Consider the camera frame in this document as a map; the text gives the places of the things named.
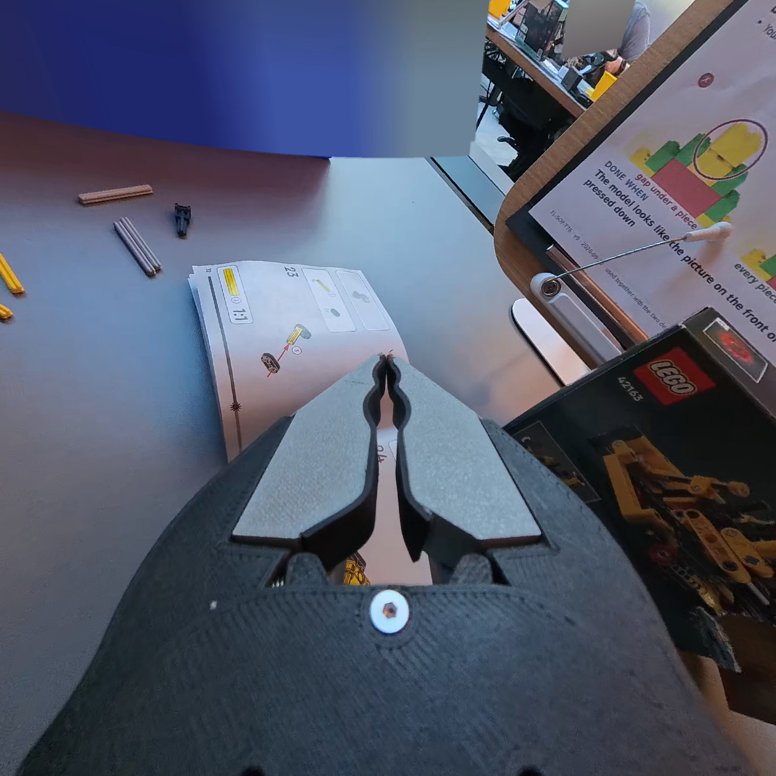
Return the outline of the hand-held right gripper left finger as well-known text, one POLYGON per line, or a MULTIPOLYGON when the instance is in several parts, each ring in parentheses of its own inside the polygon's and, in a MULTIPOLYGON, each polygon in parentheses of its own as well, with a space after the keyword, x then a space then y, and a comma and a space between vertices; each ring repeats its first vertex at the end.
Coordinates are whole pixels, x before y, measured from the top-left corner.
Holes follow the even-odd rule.
POLYGON ((286 423, 231 538, 315 555, 331 571, 375 527, 376 431, 389 358, 376 354, 286 423))

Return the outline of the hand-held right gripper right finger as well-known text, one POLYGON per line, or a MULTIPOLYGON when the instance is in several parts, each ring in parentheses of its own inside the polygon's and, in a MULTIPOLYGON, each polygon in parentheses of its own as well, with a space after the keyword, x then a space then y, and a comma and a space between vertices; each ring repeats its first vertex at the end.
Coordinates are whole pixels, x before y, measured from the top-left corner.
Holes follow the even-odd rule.
POLYGON ((538 542, 541 529, 477 413, 400 358, 386 360, 396 491, 413 560, 538 542))

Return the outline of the open lego instruction booklet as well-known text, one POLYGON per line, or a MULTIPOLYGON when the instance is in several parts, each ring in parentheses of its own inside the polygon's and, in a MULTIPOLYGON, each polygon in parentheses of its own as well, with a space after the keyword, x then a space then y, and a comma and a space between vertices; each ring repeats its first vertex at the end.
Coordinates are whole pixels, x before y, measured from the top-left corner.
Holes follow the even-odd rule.
POLYGON ((227 460, 376 353, 407 357, 360 271, 238 261, 192 269, 227 460))

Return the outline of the black lego set box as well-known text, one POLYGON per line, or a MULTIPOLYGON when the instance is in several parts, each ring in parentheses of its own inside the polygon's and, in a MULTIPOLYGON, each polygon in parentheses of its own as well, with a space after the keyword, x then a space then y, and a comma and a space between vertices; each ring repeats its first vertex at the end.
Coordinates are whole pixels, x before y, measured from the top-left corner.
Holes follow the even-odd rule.
POLYGON ((775 721, 774 365, 707 307, 504 426, 601 519, 675 646, 775 721))

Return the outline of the pale lego axle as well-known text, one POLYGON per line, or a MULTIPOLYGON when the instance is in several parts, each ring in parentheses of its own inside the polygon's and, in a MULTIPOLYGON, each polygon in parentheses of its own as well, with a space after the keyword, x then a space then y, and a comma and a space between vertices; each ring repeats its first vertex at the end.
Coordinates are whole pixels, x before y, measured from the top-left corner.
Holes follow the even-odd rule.
POLYGON ((78 202, 90 207, 98 204, 117 202, 127 199, 136 199, 154 194, 154 189, 149 184, 138 186, 120 187, 115 189, 103 189, 95 192, 84 192, 77 195, 78 202))

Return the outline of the wooden document stand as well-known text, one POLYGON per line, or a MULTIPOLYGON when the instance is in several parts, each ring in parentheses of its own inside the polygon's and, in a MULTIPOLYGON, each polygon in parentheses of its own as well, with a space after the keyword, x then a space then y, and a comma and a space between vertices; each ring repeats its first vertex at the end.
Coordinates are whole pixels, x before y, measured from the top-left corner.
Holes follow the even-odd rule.
MULTIPOLYGON (((616 129, 656 90, 705 40, 707 40, 744 2, 694 2, 667 32, 649 48, 634 69, 622 77, 622 85, 603 96, 530 168, 504 201, 496 227, 496 248, 500 264, 521 290, 538 301, 532 278, 539 273, 564 272, 567 265, 578 266, 548 233, 531 217, 530 210, 616 129)), ((608 316, 617 337, 641 342, 648 337, 615 302, 591 279, 593 267, 638 254, 654 247, 682 241, 722 244, 732 232, 728 224, 692 230, 682 237, 668 238, 610 256, 586 265, 587 272, 565 276, 561 282, 577 291, 591 310, 608 316)))

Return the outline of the wooden office desk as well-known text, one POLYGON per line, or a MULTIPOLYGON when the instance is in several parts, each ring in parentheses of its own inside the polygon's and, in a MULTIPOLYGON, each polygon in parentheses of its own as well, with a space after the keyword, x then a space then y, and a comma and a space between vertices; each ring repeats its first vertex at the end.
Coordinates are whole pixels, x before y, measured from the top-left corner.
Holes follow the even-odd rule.
POLYGON ((552 97, 575 120, 586 112, 586 108, 562 86, 556 77, 553 77, 544 67, 529 57, 514 41, 489 25, 486 27, 486 36, 487 40, 497 47, 500 53, 536 82, 543 92, 552 97))

